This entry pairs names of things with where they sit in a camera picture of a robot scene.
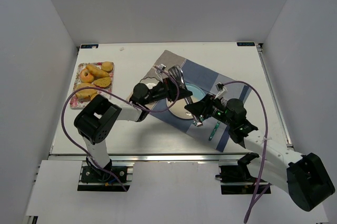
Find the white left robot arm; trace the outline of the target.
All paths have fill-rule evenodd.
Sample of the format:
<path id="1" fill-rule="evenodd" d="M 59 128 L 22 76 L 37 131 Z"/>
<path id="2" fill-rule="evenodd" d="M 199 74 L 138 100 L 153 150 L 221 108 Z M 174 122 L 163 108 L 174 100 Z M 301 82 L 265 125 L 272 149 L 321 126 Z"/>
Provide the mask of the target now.
<path id="1" fill-rule="evenodd" d="M 151 88 L 144 83 L 136 84 L 130 97 L 131 105 L 115 105 L 104 96 L 97 95 L 74 121 L 86 144 L 87 164 L 99 176 L 103 175 L 102 169 L 111 168 L 105 139 L 116 121 L 142 122 L 150 112 L 147 105 L 164 99 L 173 102 L 192 95 L 191 91 L 177 86 L 169 77 Z"/>

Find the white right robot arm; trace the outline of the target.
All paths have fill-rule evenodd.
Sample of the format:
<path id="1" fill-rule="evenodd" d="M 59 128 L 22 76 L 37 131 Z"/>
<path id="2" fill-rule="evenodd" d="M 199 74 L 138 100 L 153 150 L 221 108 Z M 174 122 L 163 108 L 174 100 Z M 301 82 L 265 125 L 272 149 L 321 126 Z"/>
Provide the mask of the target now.
<path id="1" fill-rule="evenodd" d="M 226 124 L 230 138 L 249 151 L 237 162 L 240 179 L 260 176 L 288 193 L 304 211 L 311 211 L 335 193 L 325 166 L 316 154 L 301 154 L 268 140 L 248 121 L 241 100 L 230 99 L 222 104 L 208 94 L 202 100 L 186 105 L 185 109 L 199 119 L 214 118 Z"/>

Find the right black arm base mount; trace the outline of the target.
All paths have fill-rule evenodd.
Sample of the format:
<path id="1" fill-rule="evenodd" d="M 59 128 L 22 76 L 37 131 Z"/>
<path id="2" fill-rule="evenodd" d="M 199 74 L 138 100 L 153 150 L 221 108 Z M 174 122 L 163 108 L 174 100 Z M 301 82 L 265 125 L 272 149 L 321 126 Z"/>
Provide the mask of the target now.
<path id="1" fill-rule="evenodd" d="M 215 176 L 221 183 L 222 195 L 252 195 L 256 187 L 257 175 L 251 175 L 248 164 L 258 158 L 256 153 L 248 153 L 235 164 L 220 165 L 220 172 Z"/>

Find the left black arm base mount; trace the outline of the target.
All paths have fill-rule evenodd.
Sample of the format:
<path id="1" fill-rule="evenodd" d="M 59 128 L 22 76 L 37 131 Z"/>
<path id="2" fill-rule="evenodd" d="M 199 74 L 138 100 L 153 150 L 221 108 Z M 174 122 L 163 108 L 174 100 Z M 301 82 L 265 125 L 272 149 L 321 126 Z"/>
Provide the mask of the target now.
<path id="1" fill-rule="evenodd" d="M 91 192 L 127 192 L 130 188 L 133 167 L 130 165 L 109 164 L 105 167 L 110 173 L 82 162 L 78 179 L 78 191 Z"/>

